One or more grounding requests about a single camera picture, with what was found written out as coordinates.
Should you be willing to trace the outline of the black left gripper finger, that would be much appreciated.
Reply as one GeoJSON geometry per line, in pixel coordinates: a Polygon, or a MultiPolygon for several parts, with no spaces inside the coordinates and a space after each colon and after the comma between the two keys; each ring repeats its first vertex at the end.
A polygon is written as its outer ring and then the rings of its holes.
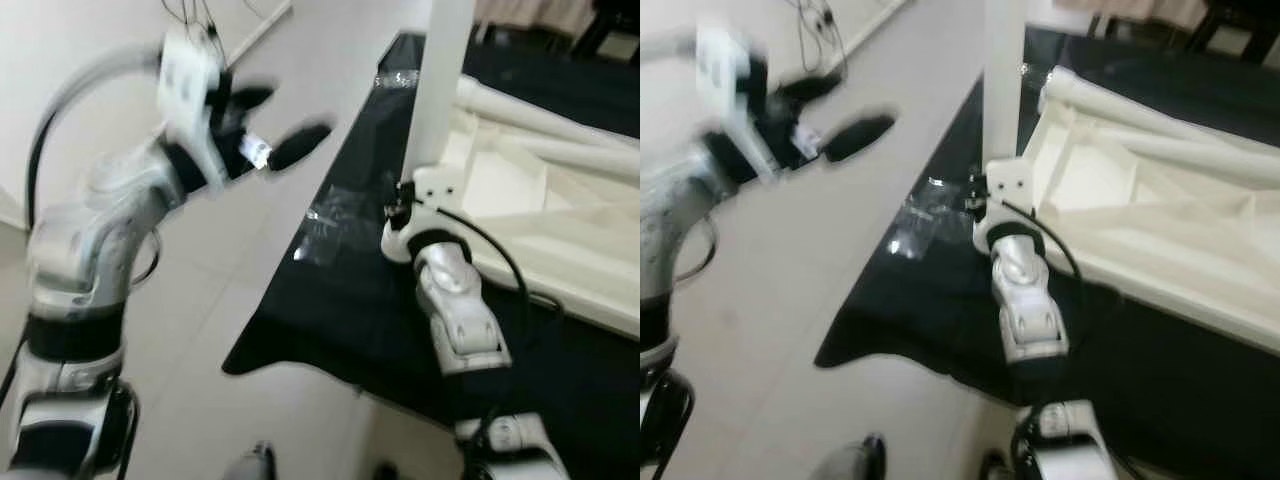
{"type": "Polygon", "coordinates": [[[803,76],[782,84],[782,99],[788,102],[813,102],[823,99],[844,83],[840,73],[803,76]]]}
{"type": "Polygon", "coordinates": [[[895,124],[896,115],[865,115],[837,129],[826,142],[826,160],[842,163],[882,138],[895,124]]]}
{"type": "Polygon", "coordinates": [[[228,110],[248,113],[265,104],[276,88],[274,84],[246,84],[234,90],[228,97],[228,110]]]}
{"type": "Polygon", "coordinates": [[[284,172],[292,168],[312,154],[330,133],[332,124],[328,122],[315,122],[292,131],[271,148],[266,156],[266,169],[284,172]]]}

